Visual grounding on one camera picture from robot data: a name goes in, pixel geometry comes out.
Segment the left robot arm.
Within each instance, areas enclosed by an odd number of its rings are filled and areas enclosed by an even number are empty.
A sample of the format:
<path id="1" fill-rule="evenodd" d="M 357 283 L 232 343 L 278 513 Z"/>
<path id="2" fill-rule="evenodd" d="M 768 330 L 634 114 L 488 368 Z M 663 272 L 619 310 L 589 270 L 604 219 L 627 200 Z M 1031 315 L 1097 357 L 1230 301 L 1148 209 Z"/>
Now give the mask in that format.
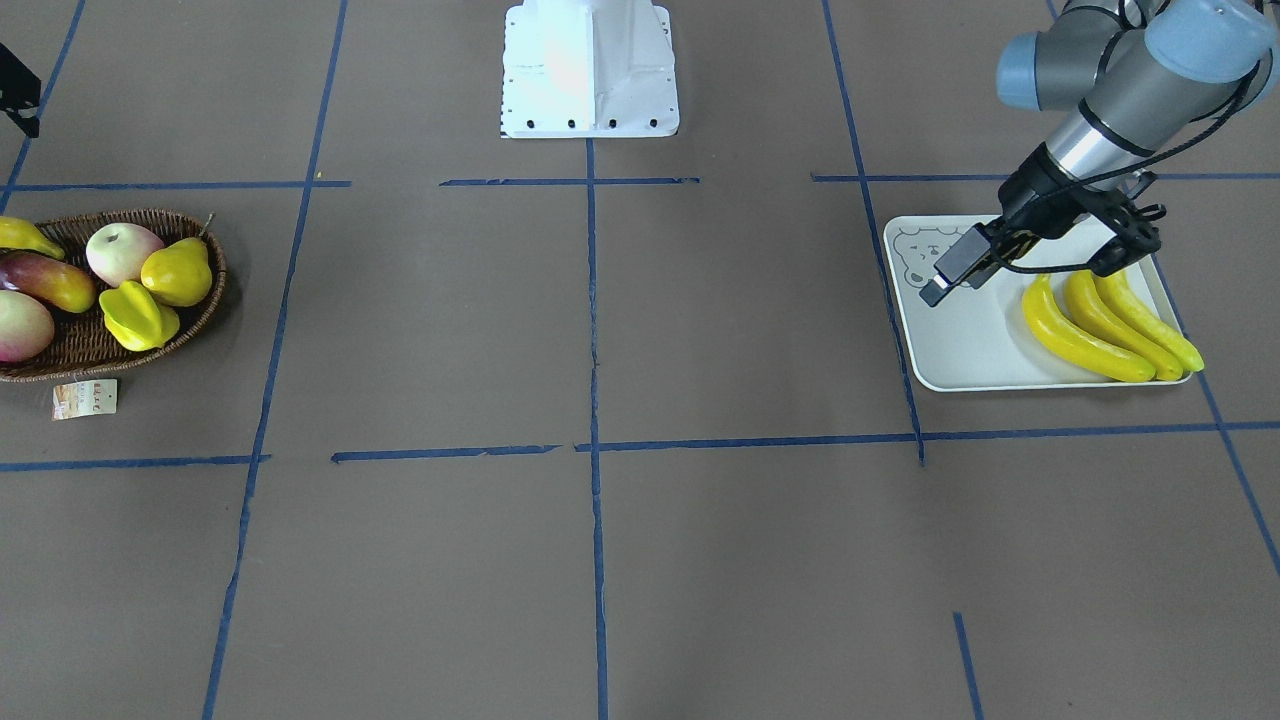
<path id="1" fill-rule="evenodd" d="M 1021 258 L 1085 217 L 1111 231 L 1083 263 L 1098 277 L 1158 251 L 1164 209 L 1137 206 L 1151 167 L 1183 151 L 1187 126 L 1220 129 L 1276 81 L 1277 24 L 1258 3 L 1066 3 L 1050 29 L 1015 37 L 996 70 L 1002 102 L 1065 118 L 1000 186 L 998 215 L 936 260 L 922 301 L 1025 273 Z"/>

